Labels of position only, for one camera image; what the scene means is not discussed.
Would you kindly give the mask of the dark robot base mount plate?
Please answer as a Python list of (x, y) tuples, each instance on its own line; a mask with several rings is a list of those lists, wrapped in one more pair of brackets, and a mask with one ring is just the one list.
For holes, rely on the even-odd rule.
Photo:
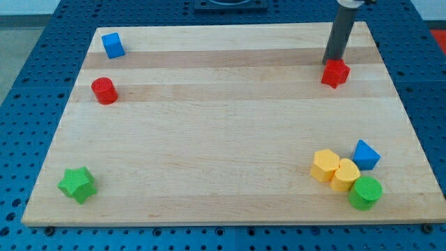
[(267, 11), (268, 0), (194, 0), (195, 13)]

